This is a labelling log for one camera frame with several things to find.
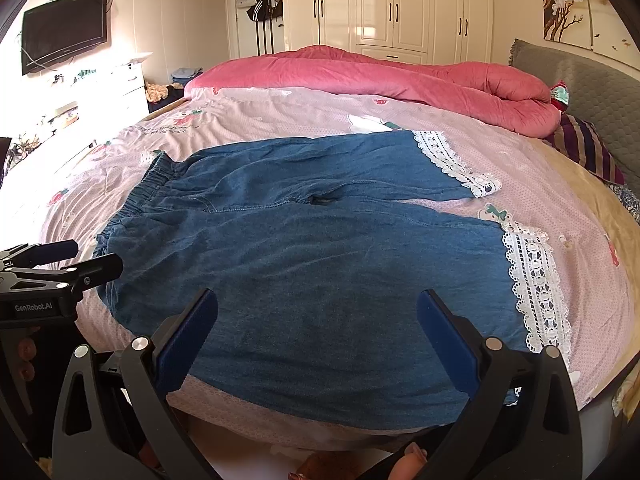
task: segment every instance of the white lace trim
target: white lace trim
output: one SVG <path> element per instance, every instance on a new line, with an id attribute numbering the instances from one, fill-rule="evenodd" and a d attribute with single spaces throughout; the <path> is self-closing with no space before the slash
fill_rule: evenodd
<path id="1" fill-rule="evenodd" d="M 564 304 L 560 277 L 547 243 L 548 235 L 513 221 L 509 215 L 498 220 L 504 230 L 502 243 L 511 263 L 509 275 L 515 282 L 516 308 L 524 316 L 527 347 L 542 352 L 546 345 L 557 346 L 570 369 L 571 325 L 569 309 Z"/>
<path id="2" fill-rule="evenodd" d="M 447 142 L 442 132 L 414 131 L 418 147 L 437 167 L 468 187 L 475 197 L 491 195 L 502 187 L 500 180 L 489 173 L 474 173 Z"/>

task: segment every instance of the blue denim pants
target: blue denim pants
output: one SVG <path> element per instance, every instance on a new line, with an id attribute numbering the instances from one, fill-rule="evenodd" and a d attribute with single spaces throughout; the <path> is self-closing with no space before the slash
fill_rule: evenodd
<path id="1" fill-rule="evenodd" d="M 369 430 L 443 424 L 466 397 L 418 325 L 420 291 L 526 348 L 500 225 L 398 202 L 471 196 L 404 131 L 163 153 L 98 235 L 95 254 L 124 261 L 98 292 L 151 334 L 215 291 L 191 374 L 233 396 Z"/>

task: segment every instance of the blue gripper pad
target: blue gripper pad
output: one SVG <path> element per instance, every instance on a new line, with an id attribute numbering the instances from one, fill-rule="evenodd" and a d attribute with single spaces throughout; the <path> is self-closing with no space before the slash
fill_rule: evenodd
<path id="1" fill-rule="evenodd" d="M 154 386 L 159 397 L 180 389 L 217 318 L 218 300 L 206 289 L 179 316 L 168 318 L 156 331 Z"/>
<path id="2" fill-rule="evenodd" d="M 473 329 L 477 336 L 471 331 L 470 334 L 474 340 L 467 343 L 456 324 L 462 325 L 466 322 L 471 325 L 471 323 L 466 318 L 453 316 L 442 300 L 430 291 L 420 293 L 416 311 L 418 322 L 454 387 L 473 398 L 480 386 L 479 362 L 469 345 L 482 341 L 482 337 Z"/>

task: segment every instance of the wall-mounted television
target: wall-mounted television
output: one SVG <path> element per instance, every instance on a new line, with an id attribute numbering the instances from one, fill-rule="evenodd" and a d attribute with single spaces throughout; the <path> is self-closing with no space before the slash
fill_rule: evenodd
<path id="1" fill-rule="evenodd" d="M 22 74 L 37 72 L 107 41 L 107 0 L 55 0 L 22 19 Z"/>

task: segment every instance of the red comforter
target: red comforter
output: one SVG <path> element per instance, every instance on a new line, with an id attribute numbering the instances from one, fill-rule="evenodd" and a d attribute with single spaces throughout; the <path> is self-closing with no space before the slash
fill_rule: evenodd
<path id="1" fill-rule="evenodd" d="M 329 46 L 235 59 L 186 87 L 304 87 L 332 94 L 372 94 L 415 101 L 501 126 L 527 137 L 551 134 L 560 112 L 549 88 L 535 76 L 499 64 L 412 65 L 382 61 Z"/>

